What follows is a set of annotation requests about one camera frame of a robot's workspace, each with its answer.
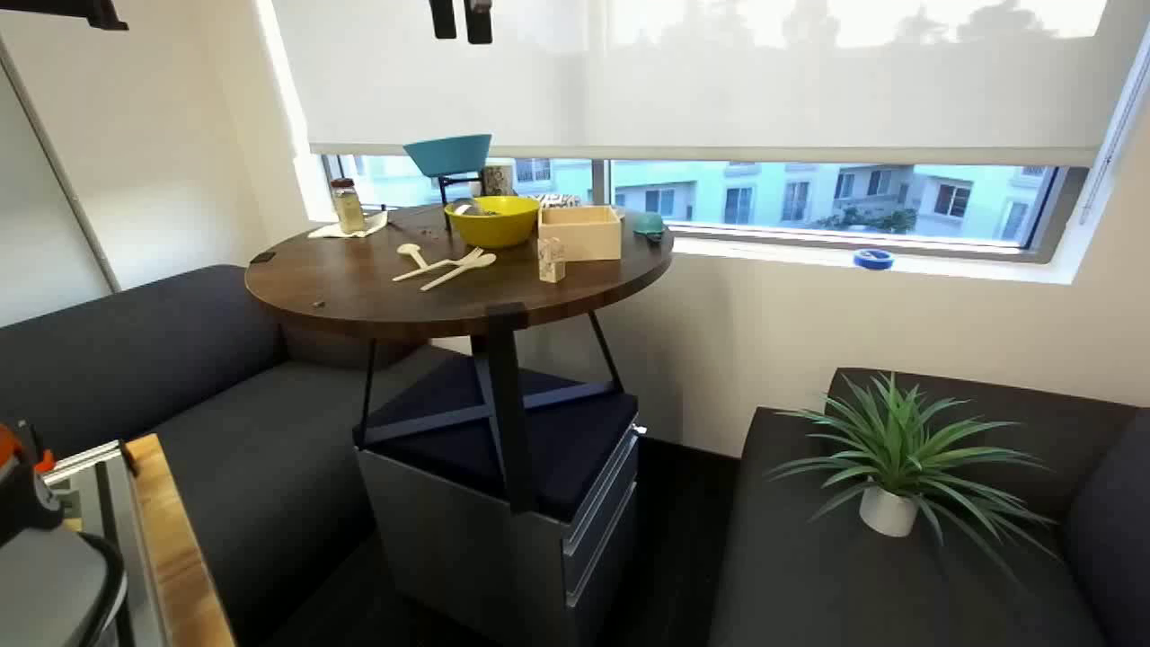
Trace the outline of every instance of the green leaves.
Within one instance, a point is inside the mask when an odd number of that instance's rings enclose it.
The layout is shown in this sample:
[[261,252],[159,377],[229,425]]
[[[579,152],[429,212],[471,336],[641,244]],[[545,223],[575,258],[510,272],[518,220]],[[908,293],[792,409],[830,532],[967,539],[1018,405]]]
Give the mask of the green leaves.
[[969,536],[997,564],[1006,539],[1020,539],[1040,552],[1054,551],[1032,536],[1051,517],[1023,508],[1020,496],[967,479],[969,467],[1040,467],[1035,455],[980,437],[1010,420],[951,417],[964,401],[929,401],[920,388],[897,388],[894,377],[872,377],[871,388],[847,379],[847,401],[828,399],[828,409],[803,414],[818,425],[809,437],[830,453],[803,455],[772,467],[772,479],[818,474],[830,499],[817,509],[846,508],[865,484],[908,496],[920,517],[945,544],[945,529]]

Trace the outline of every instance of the table top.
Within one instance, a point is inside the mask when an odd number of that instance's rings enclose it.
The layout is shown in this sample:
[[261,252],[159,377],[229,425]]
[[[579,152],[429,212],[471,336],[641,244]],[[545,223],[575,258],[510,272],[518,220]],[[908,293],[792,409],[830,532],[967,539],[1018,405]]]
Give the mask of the table top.
[[146,564],[175,647],[233,642],[210,564],[189,532],[164,448],[156,433],[127,442],[138,465],[138,503],[144,524]]
[[463,272],[435,291],[419,284],[439,272],[397,284],[412,270],[397,248],[412,239],[425,258],[463,254],[460,236],[445,236],[439,208],[391,212],[391,225],[370,236],[286,236],[251,258],[249,293],[272,316],[301,326],[356,336],[448,336],[485,334],[494,314],[513,314],[513,326],[579,316],[655,284],[671,262],[671,232],[658,244],[633,236],[628,223],[617,262],[568,262],[560,284],[544,284],[537,244],[495,252],[495,266]]

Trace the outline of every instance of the gray sofa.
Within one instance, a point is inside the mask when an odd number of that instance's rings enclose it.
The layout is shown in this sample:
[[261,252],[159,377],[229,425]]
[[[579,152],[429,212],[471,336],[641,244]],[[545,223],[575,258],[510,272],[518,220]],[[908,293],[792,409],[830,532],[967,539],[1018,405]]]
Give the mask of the gray sofa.
[[[865,384],[878,369],[837,369]],[[974,544],[931,529],[906,544],[861,529],[857,508],[818,522],[817,479],[770,479],[779,459],[818,453],[809,425],[757,409],[734,503],[728,552],[715,600],[715,647],[1085,647],[1150,642],[1150,417],[1136,405],[1054,390],[897,374],[925,396],[967,399],[967,414],[1018,420],[997,442],[1045,471],[980,471],[1056,517],[1063,559],[1006,546],[1018,582]]]
[[[373,401],[452,352],[386,345]],[[58,453],[159,432],[241,642],[373,532],[352,426],[368,345],[285,332],[210,266],[0,332],[0,420]]]

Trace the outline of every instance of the dark carpet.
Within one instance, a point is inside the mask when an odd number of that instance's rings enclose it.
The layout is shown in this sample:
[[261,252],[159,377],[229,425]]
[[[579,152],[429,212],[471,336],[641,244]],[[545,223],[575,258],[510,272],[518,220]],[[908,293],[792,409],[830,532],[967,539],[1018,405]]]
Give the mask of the dark carpet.
[[[642,442],[641,544],[597,642],[706,647],[725,551],[736,459]],[[272,647],[482,647],[455,622],[401,600],[373,536],[292,612]]]

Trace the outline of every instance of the white roller shade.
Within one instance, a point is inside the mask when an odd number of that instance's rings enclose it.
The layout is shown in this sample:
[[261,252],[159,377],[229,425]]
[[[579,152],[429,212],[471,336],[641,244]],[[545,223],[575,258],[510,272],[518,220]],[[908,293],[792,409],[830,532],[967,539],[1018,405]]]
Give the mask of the white roller shade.
[[277,0],[314,145],[1093,160],[1148,0]]

